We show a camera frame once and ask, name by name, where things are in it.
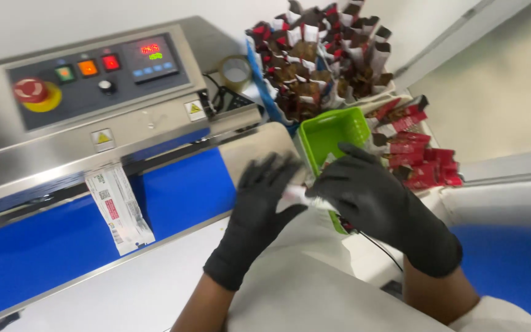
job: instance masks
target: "packaging tape roll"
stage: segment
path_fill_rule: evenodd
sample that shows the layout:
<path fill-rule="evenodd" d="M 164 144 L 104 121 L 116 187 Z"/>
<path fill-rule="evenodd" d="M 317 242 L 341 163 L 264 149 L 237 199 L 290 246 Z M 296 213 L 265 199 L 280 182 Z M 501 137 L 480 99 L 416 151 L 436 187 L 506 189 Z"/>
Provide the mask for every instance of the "packaging tape roll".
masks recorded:
<path fill-rule="evenodd" d="M 251 67 L 245 56 L 229 56 L 222 59 L 218 73 L 221 82 L 236 93 L 245 90 L 251 81 Z"/>

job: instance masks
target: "red emergency stop button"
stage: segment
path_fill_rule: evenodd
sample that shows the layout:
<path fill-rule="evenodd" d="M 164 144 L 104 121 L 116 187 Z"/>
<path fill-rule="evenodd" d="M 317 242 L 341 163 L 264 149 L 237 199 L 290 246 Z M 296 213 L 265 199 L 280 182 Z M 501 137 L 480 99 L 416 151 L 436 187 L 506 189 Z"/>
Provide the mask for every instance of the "red emergency stop button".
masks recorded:
<path fill-rule="evenodd" d="M 107 56 L 103 56 L 101 57 L 101 61 L 104 63 L 104 69 L 106 69 L 107 73 L 120 69 L 118 56 L 116 56 L 115 54 L 108 54 Z"/>
<path fill-rule="evenodd" d="M 23 103 L 40 103 L 48 97 L 48 89 L 41 79 L 29 77 L 14 84 L 14 95 Z"/>

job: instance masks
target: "digital display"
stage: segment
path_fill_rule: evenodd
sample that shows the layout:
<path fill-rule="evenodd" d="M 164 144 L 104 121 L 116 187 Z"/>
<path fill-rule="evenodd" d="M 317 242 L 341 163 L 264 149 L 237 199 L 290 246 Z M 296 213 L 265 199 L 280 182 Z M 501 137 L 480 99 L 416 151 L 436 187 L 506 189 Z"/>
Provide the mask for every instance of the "digital display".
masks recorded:
<path fill-rule="evenodd" d="M 179 72 L 163 35 L 123 44 L 122 50 L 135 83 Z"/>
<path fill-rule="evenodd" d="M 159 45 L 157 44 L 146 45 L 146 46 L 141 47 L 140 51 L 143 52 L 143 54 L 158 52 Z"/>

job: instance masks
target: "red digital readout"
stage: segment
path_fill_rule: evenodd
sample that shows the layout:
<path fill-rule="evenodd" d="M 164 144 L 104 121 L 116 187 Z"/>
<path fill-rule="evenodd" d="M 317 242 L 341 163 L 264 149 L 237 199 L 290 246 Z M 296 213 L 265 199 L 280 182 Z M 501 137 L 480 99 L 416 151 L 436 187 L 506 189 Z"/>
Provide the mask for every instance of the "red digital readout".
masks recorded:
<path fill-rule="evenodd" d="M 143 46 L 143 47 L 140 48 L 140 51 L 143 54 L 152 53 L 152 52 L 158 52 L 159 51 L 159 45 L 151 44 L 151 45 Z"/>

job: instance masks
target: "band sealer machine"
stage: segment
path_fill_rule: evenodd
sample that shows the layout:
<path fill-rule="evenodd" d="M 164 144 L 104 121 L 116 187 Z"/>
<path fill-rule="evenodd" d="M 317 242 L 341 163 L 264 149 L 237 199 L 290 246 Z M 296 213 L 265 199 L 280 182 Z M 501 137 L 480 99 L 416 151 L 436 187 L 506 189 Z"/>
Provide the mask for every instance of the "band sealer machine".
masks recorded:
<path fill-rule="evenodd" d="M 251 159 L 293 150 L 255 104 L 213 114 L 178 25 L 0 61 L 0 323 L 227 215 Z M 120 256 L 84 178 L 122 165 L 155 242 Z"/>

